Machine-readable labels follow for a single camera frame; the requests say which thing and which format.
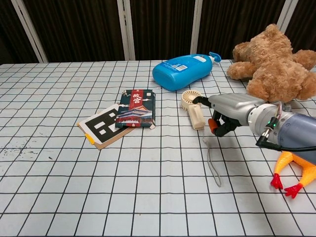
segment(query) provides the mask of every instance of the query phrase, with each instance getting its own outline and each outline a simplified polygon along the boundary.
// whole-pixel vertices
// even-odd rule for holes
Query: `orange gripper pad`
[[[216,121],[212,118],[208,119],[208,126],[212,133],[214,133],[214,130],[218,128]]]

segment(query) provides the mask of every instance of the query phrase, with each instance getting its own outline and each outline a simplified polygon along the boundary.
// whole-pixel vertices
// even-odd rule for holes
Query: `book cover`
[[[115,127],[155,128],[156,95],[153,90],[124,91],[118,109]]]

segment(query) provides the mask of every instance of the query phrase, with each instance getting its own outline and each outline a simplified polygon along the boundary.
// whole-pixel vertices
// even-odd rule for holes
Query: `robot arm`
[[[277,105],[241,93],[197,97],[193,103],[214,109],[208,123],[215,136],[222,137],[238,126],[249,126],[260,136],[257,146],[290,151],[316,164],[316,118],[290,110],[279,111]]]

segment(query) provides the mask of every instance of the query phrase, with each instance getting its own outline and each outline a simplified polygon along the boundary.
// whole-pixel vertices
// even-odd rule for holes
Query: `handheld fan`
[[[205,126],[205,119],[201,110],[201,104],[192,103],[192,101],[198,96],[202,96],[198,91],[186,90],[182,93],[181,105],[185,111],[189,112],[193,129],[202,130]]]

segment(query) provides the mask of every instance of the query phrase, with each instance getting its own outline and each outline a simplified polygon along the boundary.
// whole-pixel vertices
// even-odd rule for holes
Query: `dark brown curtain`
[[[277,23],[285,0],[203,1],[197,52],[233,58],[236,44],[249,41],[270,23]]]
[[[49,62],[124,60],[116,0],[24,0]]]
[[[316,0],[299,0],[287,26],[293,53],[300,49],[316,51]]]
[[[0,64],[38,63],[10,0],[0,0]]]
[[[137,60],[190,53],[195,0],[131,0]]]

